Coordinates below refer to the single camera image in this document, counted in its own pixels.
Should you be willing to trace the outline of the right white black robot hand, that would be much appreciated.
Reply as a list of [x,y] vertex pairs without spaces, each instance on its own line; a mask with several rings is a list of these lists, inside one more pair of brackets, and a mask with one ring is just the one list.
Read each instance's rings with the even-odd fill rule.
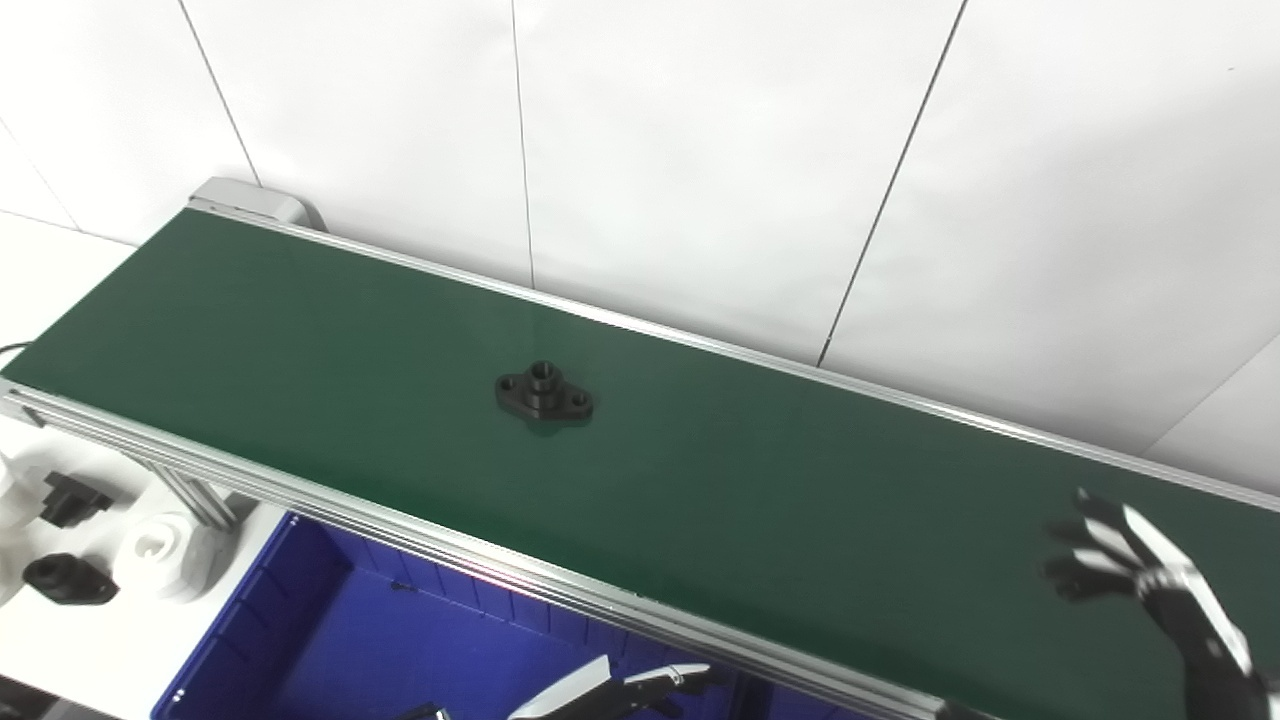
[[1044,532],[1065,552],[1042,577],[1071,603],[1123,596],[1143,607],[1181,660],[1188,719],[1275,719],[1277,678],[1254,664],[1245,633],[1183,548],[1128,503],[1078,489],[1076,518]]

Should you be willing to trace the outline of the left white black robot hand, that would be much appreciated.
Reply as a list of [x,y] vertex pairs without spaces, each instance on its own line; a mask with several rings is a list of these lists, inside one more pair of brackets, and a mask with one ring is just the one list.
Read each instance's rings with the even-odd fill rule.
[[723,685],[728,675],[709,664],[667,664],[630,676],[616,676],[600,655],[520,705],[511,719],[628,719],[653,711],[681,719],[677,694],[700,696]]

